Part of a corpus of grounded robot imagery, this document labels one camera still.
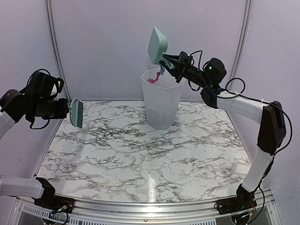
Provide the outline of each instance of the wire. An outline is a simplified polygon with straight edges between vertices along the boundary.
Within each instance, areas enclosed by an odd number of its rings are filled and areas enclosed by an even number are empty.
[[[69,214],[66,212],[66,215],[67,215],[67,219],[66,219],[66,221],[62,224],[62,225],[65,225],[65,224],[67,224],[67,222],[68,222],[68,220],[69,220]]]
[[[48,70],[46,70],[46,69],[38,69],[38,70],[36,70],[36,71],[45,71],[45,72],[48,73],[48,75],[51,76],[50,72],[49,72]],[[30,80],[31,80],[31,78],[32,78],[32,75],[33,75],[33,74],[31,74],[30,77],[28,78],[26,86],[29,84],[29,82],[30,82]]]
[[[32,129],[32,130],[41,130],[41,129],[46,128],[49,125],[49,123],[50,123],[50,120],[48,120],[47,123],[43,127],[32,128],[32,126],[34,124],[34,122],[33,122],[33,123],[30,124],[29,128]]]
[[[202,72],[201,72],[201,70],[200,70],[200,63],[201,63],[201,58],[202,58],[202,53],[203,53],[203,51],[202,51],[202,50],[198,50],[198,51],[196,51],[196,52],[191,53],[189,56],[192,56],[193,54],[196,54],[196,53],[200,53],[199,61],[198,61],[198,71],[199,71],[199,73],[200,73],[201,79],[203,80],[203,83],[205,84],[206,88],[207,88],[207,89],[208,89],[215,97],[217,97],[217,98],[221,98],[221,99],[232,99],[232,98],[238,97],[240,94],[235,95],[235,96],[232,96],[232,97],[221,97],[221,96],[216,95],[216,94],[208,87],[206,81],[205,81],[204,78],[203,78]],[[227,82],[227,84],[226,84],[226,87],[227,87],[228,84],[230,84],[233,80],[237,80],[237,78],[233,78],[233,79],[229,80],[229,81]],[[239,78],[238,80],[241,80],[241,81],[243,82],[244,87],[243,87],[243,90],[241,91],[241,93],[243,93],[243,91],[244,91],[245,88],[246,88],[246,84],[245,84],[245,82],[243,81],[243,79]]]
[[[69,214],[68,214],[67,212],[64,212],[64,213],[67,215],[67,219],[65,220],[65,222],[64,222],[63,224],[60,224],[60,225],[66,225],[67,222],[68,222],[68,220],[69,220]],[[47,224],[49,224],[49,225],[59,225],[59,222],[55,222],[55,223],[53,224],[53,223],[51,223],[52,221],[44,221],[43,218],[41,218],[41,219],[42,219],[42,221],[44,222],[44,224],[47,223]]]
[[[254,219],[251,220],[248,224],[253,223],[253,221],[256,220],[256,219],[259,217],[259,215],[260,215],[260,214],[262,213],[262,211],[263,211],[263,208],[264,208],[264,205],[265,205],[265,202],[266,202],[266,198],[265,198],[265,196],[264,196],[263,190],[261,189],[261,186],[259,186],[258,188],[259,188],[260,191],[262,192],[262,196],[263,196],[262,208],[261,208],[261,210],[259,211],[259,213],[254,217]]]
[[[291,143],[292,137],[293,137],[293,126],[292,126],[292,121],[291,121],[290,117],[287,115],[287,113],[286,113],[285,111],[283,111],[280,107],[278,107],[277,105],[275,105],[275,104],[273,104],[273,103],[271,103],[271,102],[266,102],[266,101],[262,101],[262,100],[259,100],[259,99],[256,99],[256,98],[247,97],[247,96],[242,95],[242,93],[243,93],[244,90],[246,89],[246,83],[245,83],[245,81],[244,81],[243,79],[241,79],[241,78],[239,78],[239,77],[235,77],[235,78],[230,79],[230,80],[227,82],[226,86],[225,86],[225,90],[226,90],[228,93],[230,93],[230,94],[234,94],[235,96],[232,96],[232,97],[221,97],[221,96],[216,95],[216,94],[209,88],[209,86],[207,85],[207,83],[205,82],[205,80],[204,80],[204,78],[203,78],[203,76],[202,76],[202,72],[201,72],[201,70],[200,70],[200,62],[201,62],[201,58],[202,58],[202,53],[203,53],[203,51],[202,51],[202,50],[198,50],[198,51],[196,51],[196,52],[191,53],[189,56],[192,56],[193,54],[196,54],[196,53],[200,53],[199,61],[198,61],[198,70],[199,70],[201,79],[203,80],[203,82],[204,82],[206,88],[207,88],[208,90],[210,90],[210,92],[211,92],[215,97],[221,98],[221,99],[231,99],[231,98],[236,98],[236,97],[240,96],[240,97],[243,97],[243,98],[246,98],[246,99],[249,99],[249,100],[253,100],[253,101],[256,101],[256,102],[261,102],[261,103],[265,103],[265,104],[271,105],[271,106],[273,106],[273,107],[279,109],[279,110],[285,115],[285,117],[286,117],[287,120],[289,121],[289,125],[290,125],[290,138],[289,138],[289,141],[287,142],[287,144],[286,144],[284,147],[280,148],[279,150],[277,150],[277,151],[274,153],[274,156],[276,156],[279,152],[281,152],[283,149],[285,149],[285,148]],[[205,67],[208,63],[209,63],[209,61],[207,61],[207,62],[203,65],[203,67],[202,67],[203,70],[204,70],[204,67]],[[228,85],[229,85],[232,81],[234,81],[234,80],[240,80],[240,81],[242,81],[242,83],[243,83],[243,89],[242,89],[242,91],[241,91],[239,94],[235,94],[235,93],[229,91],[228,88],[227,88]],[[190,88],[191,88],[193,91],[198,91],[198,90],[200,89],[200,87],[199,87],[197,90],[193,89],[192,86],[190,85],[190,81],[188,82],[188,84],[189,84]]]

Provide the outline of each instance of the translucent plastic cup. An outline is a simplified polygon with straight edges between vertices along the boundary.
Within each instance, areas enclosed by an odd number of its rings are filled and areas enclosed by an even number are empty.
[[[144,94],[147,123],[156,130],[168,129],[175,120],[182,87],[185,79],[176,83],[167,71],[155,83],[149,83],[149,78],[155,79],[159,69],[147,70],[142,75],[142,90]]]

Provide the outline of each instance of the marble table surface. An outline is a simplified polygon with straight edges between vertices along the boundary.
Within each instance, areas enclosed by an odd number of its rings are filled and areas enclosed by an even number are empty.
[[[63,121],[38,176],[73,197],[184,202],[235,194],[250,166],[223,110],[182,102],[155,130],[144,102],[85,102],[83,129]]]

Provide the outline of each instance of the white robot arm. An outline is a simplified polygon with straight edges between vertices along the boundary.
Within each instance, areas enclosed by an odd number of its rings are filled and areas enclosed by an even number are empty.
[[[227,71],[219,59],[212,58],[200,70],[200,62],[198,67],[193,66],[192,54],[181,52],[180,55],[163,54],[162,57],[164,59],[160,60],[159,64],[175,77],[176,82],[179,83],[184,77],[189,85],[193,82],[199,86],[197,90],[192,90],[198,91],[202,88],[200,94],[207,106],[237,113],[260,124],[257,154],[248,175],[237,189],[237,196],[216,202],[216,209],[220,214],[233,213],[237,210],[250,209],[252,205],[256,206],[254,193],[270,171],[277,148],[286,135],[281,104],[277,101],[260,102],[221,88],[219,84]]]
[[[47,70],[35,71],[21,91],[9,90],[0,98],[0,139],[24,115],[31,122],[35,117],[48,120],[66,118],[69,112],[68,100],[55,99],[62,91],[63,80],[52,77]],[[55,195],[54,187],[44,178],[24,179],[0,175],[0,196],[26,196],[35,199],[35,204],[54,210],[55,212],[72,212],[74,200]]]

